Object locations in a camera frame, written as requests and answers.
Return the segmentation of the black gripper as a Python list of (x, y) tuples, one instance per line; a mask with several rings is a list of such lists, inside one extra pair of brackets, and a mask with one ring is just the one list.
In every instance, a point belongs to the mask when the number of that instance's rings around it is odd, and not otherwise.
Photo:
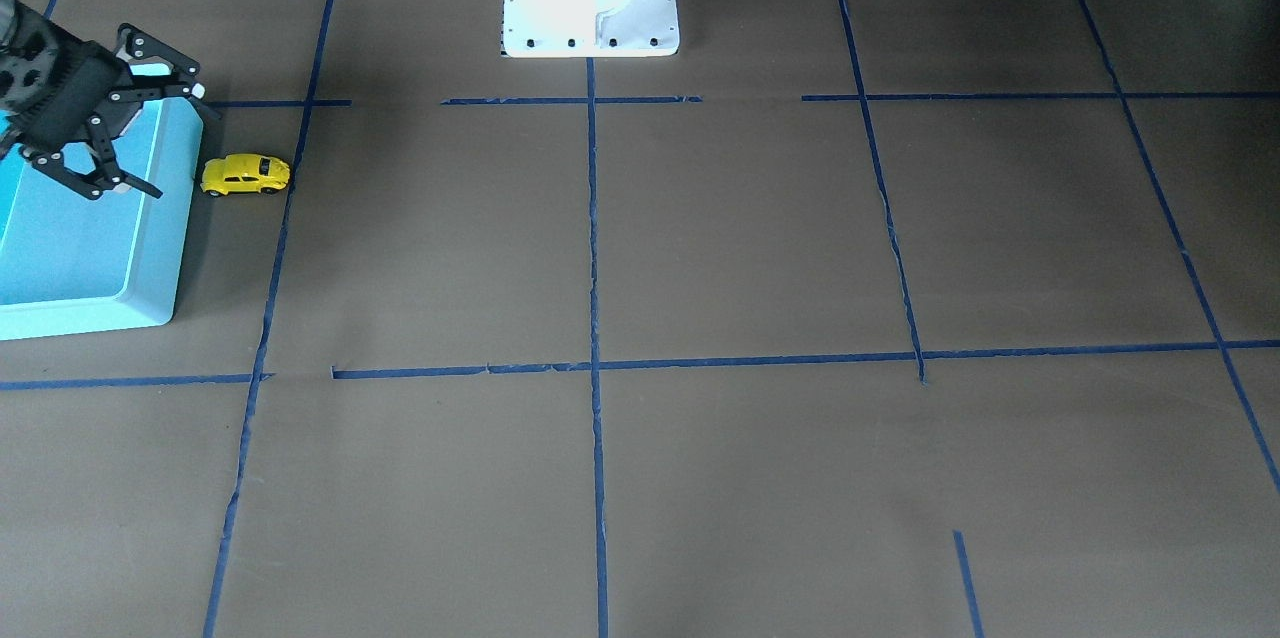
[[(137, 74), (148, 59), (168, 67), (161, 74)], [(69, 33), (40, 13), (3, 14), (3, 154), (20, 145), (19, 155), (41, 176), (83, 199), (140, 191), (152, 199), (164, 192), (120, 168), (114, 138), (100, 105), (128, 105), (184, 99), (204, 118), (219, 114), (205, 101), (200, 64), (172, 45), (131, 23), (116, 31), (116, 46)], [(67, 165), (67, 143), (86, 145), (93, 169)]]

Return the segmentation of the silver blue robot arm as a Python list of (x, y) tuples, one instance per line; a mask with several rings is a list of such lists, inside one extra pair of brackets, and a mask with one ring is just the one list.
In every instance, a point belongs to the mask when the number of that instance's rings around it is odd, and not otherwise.
[(106, 49), (3, 0), (3, 152), (18, 147), (35, 170), (87, 200), (129, 190), (159, 199), (159, 187), (120, 168), (114, 141), (151, 101), (184, 99), (214, 117), (198, 72), (193, 58), (133, 24)]

